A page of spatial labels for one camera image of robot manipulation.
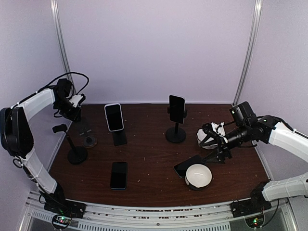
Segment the black gooseneck phone stand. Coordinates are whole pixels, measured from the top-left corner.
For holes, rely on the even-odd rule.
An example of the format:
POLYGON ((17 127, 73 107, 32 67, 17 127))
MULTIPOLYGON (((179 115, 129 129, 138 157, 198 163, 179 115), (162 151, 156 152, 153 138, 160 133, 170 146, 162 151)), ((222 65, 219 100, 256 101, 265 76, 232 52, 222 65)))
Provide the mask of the black gooseneck phone stand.
POLYGON ((87 149, 82 146, 74 145, 70 135, 67 133, 66 124, 60 124, 60 125, 54 126, 52 130, 54 133, 63 132, 65 134, 65 138, 71 147, 70 151, 67 154, 67 159, 70 164, 79 165, 87 159, 88 157, 87 149))

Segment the clear-base metal phone stand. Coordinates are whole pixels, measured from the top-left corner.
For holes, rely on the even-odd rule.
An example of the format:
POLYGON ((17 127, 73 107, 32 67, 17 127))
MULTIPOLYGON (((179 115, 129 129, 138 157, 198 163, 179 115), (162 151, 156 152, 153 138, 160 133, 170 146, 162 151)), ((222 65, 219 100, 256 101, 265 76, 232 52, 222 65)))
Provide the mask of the clear-base metal phone stand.
POLYGON ((84 137, 83 147, 85 148, 93 148, 97 145, 97 139, 92 136, 90 133, 92 130, 90 129, 86 120, 81 120, 76 123, 77 130, 80 136, 84 137))

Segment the white-cased smartphone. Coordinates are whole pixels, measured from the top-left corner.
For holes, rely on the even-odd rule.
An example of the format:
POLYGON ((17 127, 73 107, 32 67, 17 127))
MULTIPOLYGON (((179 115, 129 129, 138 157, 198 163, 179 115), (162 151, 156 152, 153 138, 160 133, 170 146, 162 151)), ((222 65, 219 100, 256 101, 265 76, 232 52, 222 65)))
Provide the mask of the white-cased smartphone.
POLYGON ((124 129, 122 108, 119 103, 106 104, 104 106, 105 118, 110 132, 124 129))

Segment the dark smartphone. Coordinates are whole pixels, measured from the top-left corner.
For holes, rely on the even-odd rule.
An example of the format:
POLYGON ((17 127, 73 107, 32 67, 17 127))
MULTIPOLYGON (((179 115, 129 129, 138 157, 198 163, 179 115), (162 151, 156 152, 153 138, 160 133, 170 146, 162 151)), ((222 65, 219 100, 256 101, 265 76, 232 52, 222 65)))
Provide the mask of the dark smartphone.
POLYGON ((195 155, 193 157, 190 157, 189 159, 176 164, 173 168, 176 172, 176 174, 180 177, 180 178, 184 178, 186 175, 186 171, 187 169, 194 164, 204 164, 205 161, 202 159, 202 157, 200 155, 195 155))

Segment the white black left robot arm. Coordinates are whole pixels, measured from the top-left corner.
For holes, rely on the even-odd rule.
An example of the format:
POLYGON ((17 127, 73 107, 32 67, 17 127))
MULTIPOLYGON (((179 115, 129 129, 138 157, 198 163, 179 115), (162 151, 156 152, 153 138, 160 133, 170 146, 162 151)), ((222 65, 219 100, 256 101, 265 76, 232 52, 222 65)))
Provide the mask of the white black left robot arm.
POLYGON ((70 96, 72 82, 61 78, 55 85, 45 86, 11 107, 0 111, 0 141, 2 147, 18 161, 18 168, 36 184, 47 203, 59 214, 69 210, 61 185, 47 172, 34 147, 30 119, 49 105, 68 120, 80 120, 84 94, 70 96))

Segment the black round-base clamp phone stand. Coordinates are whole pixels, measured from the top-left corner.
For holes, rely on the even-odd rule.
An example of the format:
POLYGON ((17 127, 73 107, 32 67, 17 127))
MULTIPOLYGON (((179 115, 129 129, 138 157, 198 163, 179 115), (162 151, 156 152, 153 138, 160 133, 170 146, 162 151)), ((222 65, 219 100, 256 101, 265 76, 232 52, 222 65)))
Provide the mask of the black round-base clamp phone stand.
POLYGON ((175 123, 174 127, 169 128, 165 133, 167 141, 172 143, 181 143, 186 139, 186 132, 179 127, 179 123, 175 123))

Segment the silver smartphone black screen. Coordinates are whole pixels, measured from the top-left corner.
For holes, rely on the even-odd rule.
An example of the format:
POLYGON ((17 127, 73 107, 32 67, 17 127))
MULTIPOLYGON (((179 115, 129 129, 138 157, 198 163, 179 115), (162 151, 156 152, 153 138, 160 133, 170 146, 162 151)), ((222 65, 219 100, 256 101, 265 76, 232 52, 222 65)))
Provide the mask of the silver smartphone black screen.
POLYGON ((183 124, 185 111, 185 98, 169 95, 169 118, 171 121, 183 124))

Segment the blue-edged black smartphone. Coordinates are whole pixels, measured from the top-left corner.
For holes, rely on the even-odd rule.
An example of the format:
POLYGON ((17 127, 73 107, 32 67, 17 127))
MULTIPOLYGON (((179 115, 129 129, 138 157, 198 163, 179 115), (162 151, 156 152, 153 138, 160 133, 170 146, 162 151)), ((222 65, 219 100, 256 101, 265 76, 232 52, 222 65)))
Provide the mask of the blue-edged black smartphone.
POLYGON ((110 188, 112 190, 125 190, 127 188, 127 162, 113 162, 111 169, 110 188))

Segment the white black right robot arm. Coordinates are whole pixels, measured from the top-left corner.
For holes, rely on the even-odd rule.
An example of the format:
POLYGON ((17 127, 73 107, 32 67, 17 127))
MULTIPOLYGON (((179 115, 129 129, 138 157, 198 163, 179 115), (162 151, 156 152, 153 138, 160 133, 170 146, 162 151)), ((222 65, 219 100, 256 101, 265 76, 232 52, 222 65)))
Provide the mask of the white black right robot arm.
MULTIPOLYGON (((231 150, 247 142, 261 142, 268 145, 269 150, 277 149, 284 154, 307 163, 308 137, 291 127, 282 118, 273 115, 257 116, 245 101, 230 109, 236 128, 226 132, 226 123, 205 123, 196 133, 198 145, 212 152, 204 162, 221 163, 231 158, 231 150)), ((265 203, 298 196, 308 195, 308 173, 296 172, 285 179, 270 179, 258 184, 247 201, 247 209, 257 212, 265 203)))

